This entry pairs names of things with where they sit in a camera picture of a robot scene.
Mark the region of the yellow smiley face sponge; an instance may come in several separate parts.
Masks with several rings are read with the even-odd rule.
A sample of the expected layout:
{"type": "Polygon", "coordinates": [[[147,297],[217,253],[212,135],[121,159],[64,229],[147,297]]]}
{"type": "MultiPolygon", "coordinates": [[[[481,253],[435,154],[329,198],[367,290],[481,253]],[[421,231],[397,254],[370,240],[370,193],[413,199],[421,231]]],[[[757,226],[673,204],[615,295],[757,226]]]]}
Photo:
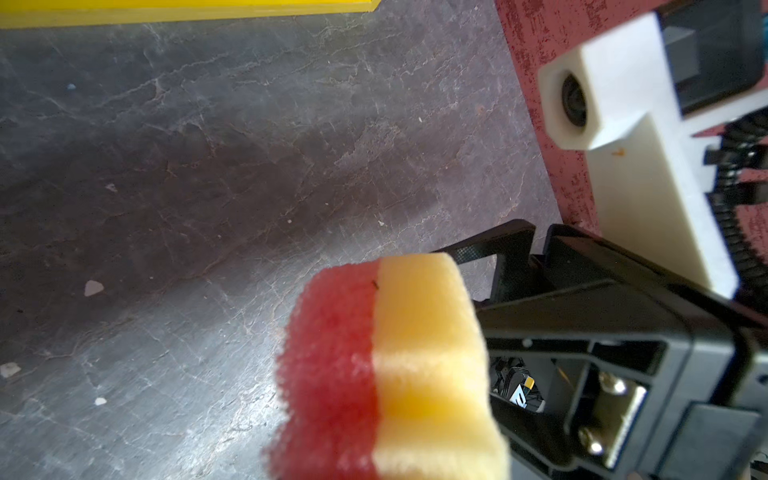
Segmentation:
{"type": "Polygon", "coordinates": [[[383,257],[318,272],[277,360],[274,479],[507,479],[489,356],[456,262],[383,257]]]}

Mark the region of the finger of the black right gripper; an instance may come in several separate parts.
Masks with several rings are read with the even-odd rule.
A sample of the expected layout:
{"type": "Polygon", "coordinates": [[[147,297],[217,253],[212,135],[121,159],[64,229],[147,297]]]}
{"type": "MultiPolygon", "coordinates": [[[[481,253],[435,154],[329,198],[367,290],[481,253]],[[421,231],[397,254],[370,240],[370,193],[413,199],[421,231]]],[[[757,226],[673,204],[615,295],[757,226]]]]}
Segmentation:
{"type": "Polygon", "coordinates": [[[536,226],[526,220],[510,220],[435,253],[446,253],[459,265],[495,256],[491,292],[482,303],[511,302],[537,293],[530,264],[535,231],[536,226]]]}
{"type": "Polygon", "coordinates": [[[634,254],[574,227],[547,232],[536,312],[718,312],[718,298],[634,254]]]}

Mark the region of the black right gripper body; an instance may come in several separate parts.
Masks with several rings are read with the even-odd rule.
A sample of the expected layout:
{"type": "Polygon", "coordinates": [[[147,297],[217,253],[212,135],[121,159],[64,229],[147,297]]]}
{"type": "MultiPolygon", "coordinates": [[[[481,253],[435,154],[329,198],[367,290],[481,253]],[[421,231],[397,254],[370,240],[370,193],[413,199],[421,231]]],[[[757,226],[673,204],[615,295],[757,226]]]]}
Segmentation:
{"type": "Polygon", "coordinates": [[[494,357],[547,363],[541,412],[493,395],[543,479],[736,479],[767,440],[767,319],[675,285],[593,282],[482,307],[494,357]]]}

